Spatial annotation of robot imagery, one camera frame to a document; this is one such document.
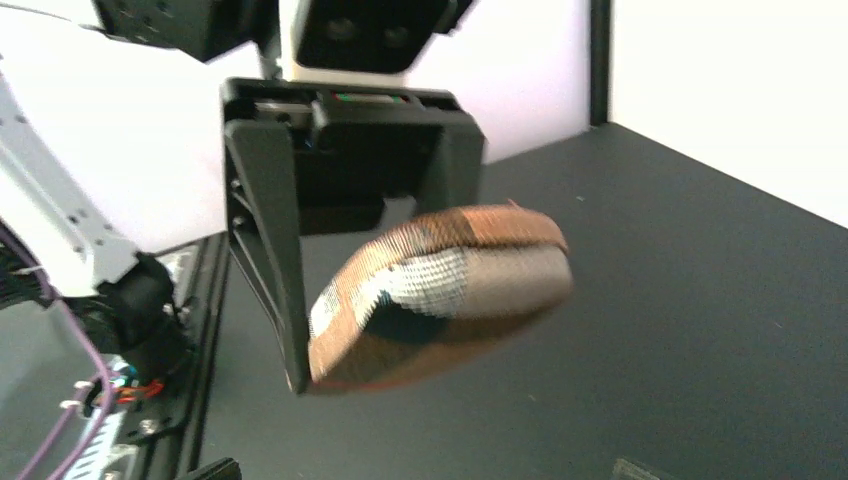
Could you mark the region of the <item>black aluminium frame rail front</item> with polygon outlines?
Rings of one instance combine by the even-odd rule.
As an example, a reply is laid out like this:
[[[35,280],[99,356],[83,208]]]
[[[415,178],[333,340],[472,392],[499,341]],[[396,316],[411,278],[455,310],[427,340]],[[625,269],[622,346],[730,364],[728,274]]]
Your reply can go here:
[[[217,234],[172,249],[178,260],[176,300],[191,342],[186,363],[164,381],[164,390],[131,406],[117,445],[136,448],[130,479],[175,479],[196,469],[202,449],[229,270],[227,237]]]

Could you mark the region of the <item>left rear frame post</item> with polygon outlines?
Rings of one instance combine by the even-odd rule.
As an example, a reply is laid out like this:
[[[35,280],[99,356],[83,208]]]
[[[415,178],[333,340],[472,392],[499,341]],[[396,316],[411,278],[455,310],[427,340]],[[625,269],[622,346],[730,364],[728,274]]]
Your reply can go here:
[[[589,2],[589,124],[609,121],[612,0]]]

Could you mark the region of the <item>brown plaid glasses case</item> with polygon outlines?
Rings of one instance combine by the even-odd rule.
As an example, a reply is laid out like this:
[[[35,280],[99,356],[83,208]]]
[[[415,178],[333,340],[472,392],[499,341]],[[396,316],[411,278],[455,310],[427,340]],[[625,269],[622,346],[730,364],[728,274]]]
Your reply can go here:
[[[565,237],[545,214],[501,204],[419,216],[363,245],[319,295],[306,390],[443,373],[522,333],[573,285]]]

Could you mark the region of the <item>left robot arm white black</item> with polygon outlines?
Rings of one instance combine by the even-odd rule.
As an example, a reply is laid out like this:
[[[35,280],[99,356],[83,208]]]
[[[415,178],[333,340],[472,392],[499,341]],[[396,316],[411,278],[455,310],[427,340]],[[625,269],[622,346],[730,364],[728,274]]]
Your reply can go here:
[[[1,214],[64,294],[130,326],[149,240],[227,225],[297,393],[390,388],[488,349],[465,308],[484,137],[444,91],[230,78],[186,54],[1,16]]]

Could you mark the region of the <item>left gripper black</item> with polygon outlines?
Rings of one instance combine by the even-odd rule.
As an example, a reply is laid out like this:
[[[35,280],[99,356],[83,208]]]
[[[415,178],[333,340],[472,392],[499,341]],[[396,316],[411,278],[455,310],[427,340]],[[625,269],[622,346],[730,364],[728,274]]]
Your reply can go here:
[[[486,139],[442,90],[231,78],[221,88],[234,253],[274,324],[292,392],[311,383],[300,233],[373,230],[477,202]]]

